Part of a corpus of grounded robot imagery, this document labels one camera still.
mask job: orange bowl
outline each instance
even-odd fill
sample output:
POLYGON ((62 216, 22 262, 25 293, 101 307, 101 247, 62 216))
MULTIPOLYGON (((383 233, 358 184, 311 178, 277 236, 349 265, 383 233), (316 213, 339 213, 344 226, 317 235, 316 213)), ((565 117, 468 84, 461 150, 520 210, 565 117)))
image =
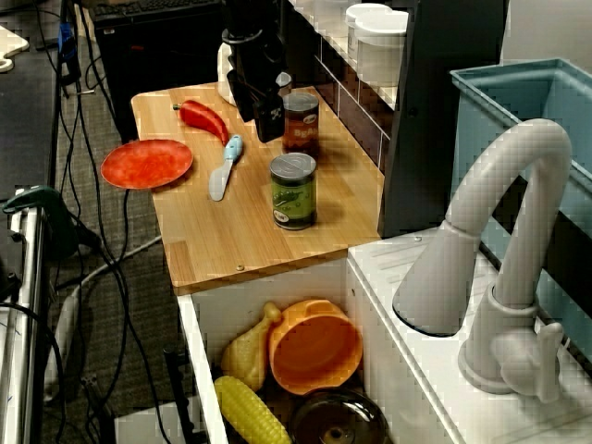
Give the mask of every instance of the orange bowl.
POLYGON ((269 362, 278 384, 296 395, 338 387, 362 360, 362 336, 327 300, 295 303, 269 333, 269 362))

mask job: red plate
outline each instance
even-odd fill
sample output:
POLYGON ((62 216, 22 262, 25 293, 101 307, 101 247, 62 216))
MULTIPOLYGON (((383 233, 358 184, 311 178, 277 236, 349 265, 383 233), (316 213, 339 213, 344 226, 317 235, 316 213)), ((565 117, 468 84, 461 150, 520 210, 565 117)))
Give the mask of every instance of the red plate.
POLYGON ((191 166, 193 154, 183 143, 168 140, 136 141, 113 150, 101 165, 111 185, 145 190, 180 178, 191 166))

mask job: black cabinet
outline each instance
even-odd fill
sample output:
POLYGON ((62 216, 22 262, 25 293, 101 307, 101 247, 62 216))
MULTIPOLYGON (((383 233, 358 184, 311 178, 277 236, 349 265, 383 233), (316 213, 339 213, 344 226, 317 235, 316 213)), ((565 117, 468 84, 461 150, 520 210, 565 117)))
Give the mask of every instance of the black cabinet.
POLYGON ((134 95, 217 81, 220 9, 196 9, 115 24, 92 17, 123 142, 138 138, 130 104, 134 95))

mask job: green can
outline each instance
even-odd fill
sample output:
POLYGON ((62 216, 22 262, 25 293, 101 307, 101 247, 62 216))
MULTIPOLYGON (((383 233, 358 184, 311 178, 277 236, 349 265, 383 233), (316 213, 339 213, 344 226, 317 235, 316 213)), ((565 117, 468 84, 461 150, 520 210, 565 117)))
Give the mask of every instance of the green can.
POLYGON ((308 154, 276 157, 269 166, 273 217, 285 229, 304 229, 316 221, 316 162, 308 154))

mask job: tiled backsplash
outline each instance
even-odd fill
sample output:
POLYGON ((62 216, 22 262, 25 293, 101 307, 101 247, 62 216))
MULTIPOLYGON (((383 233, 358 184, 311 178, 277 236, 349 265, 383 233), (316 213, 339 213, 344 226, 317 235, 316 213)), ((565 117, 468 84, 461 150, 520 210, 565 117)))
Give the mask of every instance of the tiled backsplash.
POLYGON ((323 37, 318 38, 316 89, 384 173, 394 112, 323 37))

